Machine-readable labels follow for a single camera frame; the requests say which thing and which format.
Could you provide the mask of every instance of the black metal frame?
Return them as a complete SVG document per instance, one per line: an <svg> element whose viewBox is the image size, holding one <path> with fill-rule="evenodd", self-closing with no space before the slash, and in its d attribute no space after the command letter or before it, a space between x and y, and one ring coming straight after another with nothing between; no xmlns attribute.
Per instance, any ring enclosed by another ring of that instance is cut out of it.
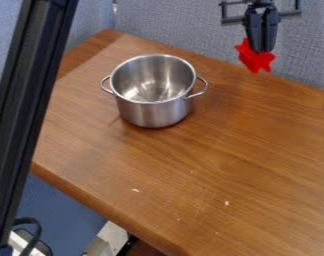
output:
<svg viewBox="0 0 324 256"><path fill-rule="evenodd" d="M223 25L232 25L232 24L237 24L237 23L242 23L244 22L244 18L245 16L233 16L229 17L229 6L230 5L238 5L238 4L249 4L252 2L257 2L256 0L240 0L240 1L222 1L219 3L221 6L221 13L222 13L222 19L221 19L221 23ZM298 16L302 14L302 0L294 0L294 10L290 11L284 11L280 13L281 17L292 17L292 16Z"/></svg>
<svg viewBox="0 0 324 256"><path fill-rule="evenodd" d="M78 0L24 0L0 81L0 249L7 246Z"/></svg>

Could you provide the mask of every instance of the metal bracket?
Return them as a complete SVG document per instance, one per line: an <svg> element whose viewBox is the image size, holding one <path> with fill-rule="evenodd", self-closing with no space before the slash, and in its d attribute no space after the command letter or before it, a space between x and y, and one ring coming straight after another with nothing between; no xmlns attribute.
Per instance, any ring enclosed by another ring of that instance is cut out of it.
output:
<svg viewBox="0 0 324 256"><path fill-rule="evenodd" d="M242 15L242 16L229 17L229 15L228 15L229 6L238 5L238 4L249 4L249 3L254 3L254 2L256 2L254 0L240 0L240 1L233 1L233 2L228 2L226 0L223 0L219 3L221 10L222 10L221 23L223 25L241 23L244 21L245 16ZM302 14L302 0L294 0L294 10L284 11L280 14L281 14L281 17L292 17L292 16L301 15Z"/></svg>

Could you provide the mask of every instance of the wooden table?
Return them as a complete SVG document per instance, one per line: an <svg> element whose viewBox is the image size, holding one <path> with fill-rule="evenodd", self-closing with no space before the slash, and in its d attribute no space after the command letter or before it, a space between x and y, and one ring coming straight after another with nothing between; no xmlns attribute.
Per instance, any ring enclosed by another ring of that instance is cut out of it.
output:
<svg viewBox="0 0 324 256"><path fill-rule="evenodd" d="M126 123L98 87L146 53L185 58L210 82L158 130ZM167 255L324 255L324 91L113 30L59 77L35 175Z"/></svg>

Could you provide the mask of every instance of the black cable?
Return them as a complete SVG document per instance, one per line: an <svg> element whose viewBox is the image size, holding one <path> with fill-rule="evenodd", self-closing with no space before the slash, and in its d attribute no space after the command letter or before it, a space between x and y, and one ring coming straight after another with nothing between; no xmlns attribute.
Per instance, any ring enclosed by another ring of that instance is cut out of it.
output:
<svg viewBox="0 0 324 256"><path fill-rule="evenodd" d="M35 246L38 245L40 234L42 234L42 226L36 219L24 217L15 219L14 227L23 224L34 224L36 226L35 232L32 234L32 239L28 241L27 247L23 249L19 256L30 256L31 251L34 250Z"/></svg>

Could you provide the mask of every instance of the red star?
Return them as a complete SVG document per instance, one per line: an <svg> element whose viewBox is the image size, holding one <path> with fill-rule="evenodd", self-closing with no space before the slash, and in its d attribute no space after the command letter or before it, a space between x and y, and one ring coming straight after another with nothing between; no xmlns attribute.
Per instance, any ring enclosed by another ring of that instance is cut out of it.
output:
<svg viewBox="0 0 324 256"><path fill-rule="evenodd" d="M253 73L258 73L260 69L266 72L272 72L270 63L276 59L276 55L270 52L257 53L249 44L248 38L244 38L242 44L236 45L234 48L240 52L240 60L252 70Z"/></svg>

